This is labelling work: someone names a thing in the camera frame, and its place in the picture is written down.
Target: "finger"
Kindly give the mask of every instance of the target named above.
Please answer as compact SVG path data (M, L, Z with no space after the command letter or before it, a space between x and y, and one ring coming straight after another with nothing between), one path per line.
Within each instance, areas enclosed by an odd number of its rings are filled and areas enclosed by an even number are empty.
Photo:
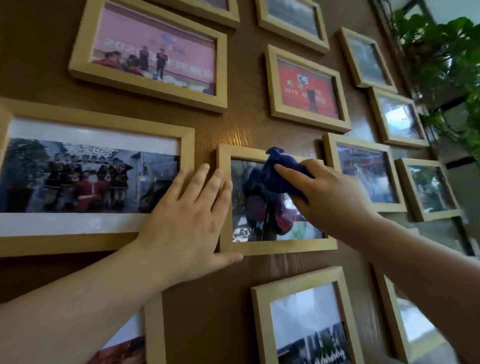
M210 166L207 163L201 165L197 173L195 173L192 180L188 184L185 193L180 199L181 201L193 203L197 200L198 195L200 194L200 192L202 191L202 187L204 186L205 178L207 177L209 169Z
M327 167L323 161L319 159L306 159L300 163L301 165L305 166L312 174L313 177L322 177L325 173L330 173L330 167Z
M292 170L290 168L284 167L280 164L275 164L275 170L278 172L280 176L285 178L288 182L290 182L294 187L298 188L302 192L306 192L309 189L310 184L312 183L313 179L309 176L304 175L301 172L296 170Z
M208 208L211 210L213 202L218 195L218 190L220 189L220 183L222 182L222 175L223 171L221 169L217 169L213 174L212 178L207 182L207 185L203 189L200 197L197 200L197 204Z
M230 264L237 263L243 259L240 253L215 253L209 264L209 273L225 268Z
M180 170L177 176L173 179L171 186L168 188L167 192L164 194L162 200L165 200L168 202L177 201L180 197L186 177L187 177L187 171Z
M228 209L230 208L230 202L232 200L232 181L225 181L222 187L222 191L218 195L213 207L212 207L212 218L215 224L215 227L220 230L227 217Z
M297 207L297 209L303 215L303 217L305 217L308 220L308 216L310 214L310 207L308 203L305 201L305 199L295 194L291 194L289 196L292 199L295 206Z

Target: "green plant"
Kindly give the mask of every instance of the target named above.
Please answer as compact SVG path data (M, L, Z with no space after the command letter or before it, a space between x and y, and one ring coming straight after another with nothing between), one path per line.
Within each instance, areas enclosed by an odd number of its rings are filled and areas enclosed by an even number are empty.
M49 155L38 140L14 138L10 141L4 163L9 163L13 187L31 188L45 173Z
M466 17L435 24L418 14L407 19L403 11L393 13L392 23L412 81L427 103L441 99L452 88L467 96L464 126L452 127L441 111L423 121L480 160L480 24Z

